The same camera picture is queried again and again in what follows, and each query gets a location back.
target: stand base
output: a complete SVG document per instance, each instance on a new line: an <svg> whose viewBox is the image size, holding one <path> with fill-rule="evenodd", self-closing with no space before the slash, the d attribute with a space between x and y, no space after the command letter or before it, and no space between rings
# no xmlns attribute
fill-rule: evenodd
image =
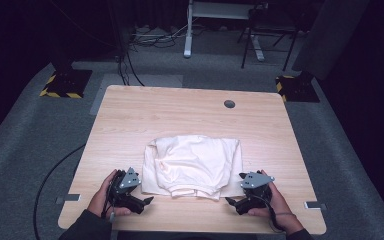
<svg viewBox="0 0 384 240"><path fill-rule="evenodd" d="M92 70L71 70L68 73L55 71L39 96L83 98L83 91Z"/></svg>
<svg viewBox="0 0 384 240"><path fill-rule="evenodd" d="M313 85L300 84L292 76L276 77L276 88L285 102L320 102Z"/></svg>

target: black sleeve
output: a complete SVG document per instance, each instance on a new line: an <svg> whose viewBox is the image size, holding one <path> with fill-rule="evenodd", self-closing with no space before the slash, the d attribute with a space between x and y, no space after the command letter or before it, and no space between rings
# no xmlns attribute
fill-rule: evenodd
<svg viewBox="0 0 384 240"><path fill-rule="evenodd" d="M59 237L59 240L110 240L111 227L110 222L84 210L76 222Z"/></svg>
<svg viewBox="0 0 384 240"><path fill-rule="evenodd" d="M286 240L314 240L314 238L310 235L307 229L304 228L301 231L286 236Z"/></svg>

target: black chair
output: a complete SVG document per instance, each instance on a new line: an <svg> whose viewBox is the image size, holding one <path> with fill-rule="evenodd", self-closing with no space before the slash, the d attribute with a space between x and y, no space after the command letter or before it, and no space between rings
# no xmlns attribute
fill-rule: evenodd
<svg viewBox="0 0 384 240"><path fill-rule="evenodd" d="M249 43L252 41L252 36L279 34L279 38L273 46L276 46L286 35L291 35L291 44L283 66L283 71L285 71L297 34L301 30L300 20L304 19L310 4L311 0L266 0L256 3L254 8L249 10L248 24L238 39L239 43L246 32L247 41L241 68L244 68L248 50L262 50L250 48Z"/></svg>

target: table top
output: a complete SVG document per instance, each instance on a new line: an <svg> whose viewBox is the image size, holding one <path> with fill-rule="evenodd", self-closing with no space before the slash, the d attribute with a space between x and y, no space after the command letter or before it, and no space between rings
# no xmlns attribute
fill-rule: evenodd
<svg viewBox="0 0 384 240"><path fill-rule="evenodd" d="M225 101L235 103L227 108ZM87 208L113 169L142 174L145 146L160 137L205 135L241 142L244 172L264 169L275 177L292 211L312 234L323 234L317 201L284 102L277 93L157 87L108 87L69 190L79 201L65 202L59 225L68 228ZM140 187L132 195L144 199ZM268 219L238 215L225 199L155 196L140 214L118 217L113 229L273 233Z"/></svg>

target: white cloth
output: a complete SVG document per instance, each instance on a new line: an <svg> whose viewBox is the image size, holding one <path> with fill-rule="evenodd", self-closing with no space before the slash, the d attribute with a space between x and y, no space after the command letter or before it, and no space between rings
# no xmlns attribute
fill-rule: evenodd
<svg viewBox="0 0 384 240"><path fill-rule="evenodd" d="M242 196L237 139L185 135L157 138L145 148L142 192L211 199Z"/></svg>

